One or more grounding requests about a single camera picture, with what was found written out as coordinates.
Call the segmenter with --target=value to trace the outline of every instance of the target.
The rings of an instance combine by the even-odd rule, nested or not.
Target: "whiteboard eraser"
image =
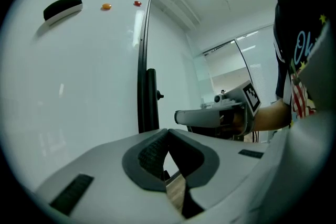
[[[52,25],[58,20],[82,9],[82,0],[58,0],[43,11],[43,17],[47,25]]]

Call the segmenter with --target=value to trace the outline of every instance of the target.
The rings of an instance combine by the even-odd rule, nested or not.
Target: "whiteboard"
[[[55,1],[16,0],[0,34],[2,143],[30,190],[87,150],[138,133],[149,0],[82,0],[82,11],[48,27],[43,10]]]

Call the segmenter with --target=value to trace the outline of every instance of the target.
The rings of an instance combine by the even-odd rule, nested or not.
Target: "person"
[[[278,101],[258,111],[254,131],[277,130],[314,114],[313,100],[298,74],[307,64],[331,7],[331,0],[278,0],[274,23]],[[241,130],[242,125],[243,117],[235,115],[233,128]]]

